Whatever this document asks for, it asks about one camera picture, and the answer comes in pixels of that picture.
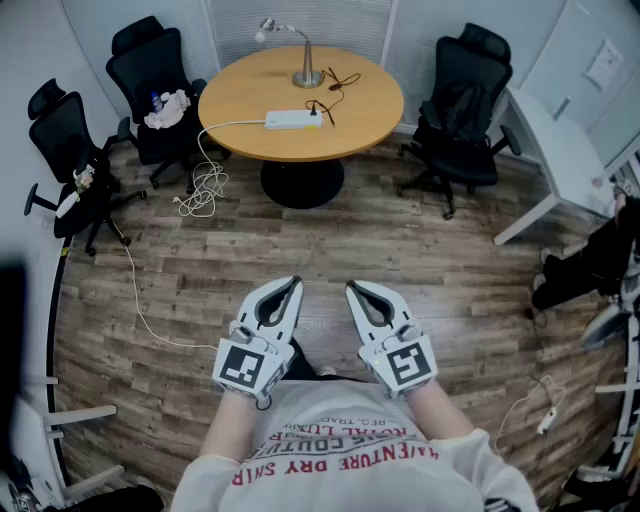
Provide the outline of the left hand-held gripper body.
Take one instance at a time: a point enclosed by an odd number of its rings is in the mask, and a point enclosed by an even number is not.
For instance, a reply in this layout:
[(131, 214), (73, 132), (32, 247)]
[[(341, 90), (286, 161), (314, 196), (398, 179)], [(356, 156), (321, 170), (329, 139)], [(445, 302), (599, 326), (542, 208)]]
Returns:
[(239, 321), (221, 338), (212, 373), (224, 390), (264, 402), (290, 368), (295, 355), (293, 327), (260, 326), (251, 330)]

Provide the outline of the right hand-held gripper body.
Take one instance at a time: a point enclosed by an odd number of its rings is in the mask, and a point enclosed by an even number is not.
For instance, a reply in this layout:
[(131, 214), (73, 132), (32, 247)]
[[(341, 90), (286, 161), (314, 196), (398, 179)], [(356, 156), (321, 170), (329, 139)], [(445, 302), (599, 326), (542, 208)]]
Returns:
[(358, 356), (391, 399), (424, 386), (438, 374), (429, 336), (412, 324), (383, 341), (364, 344)]

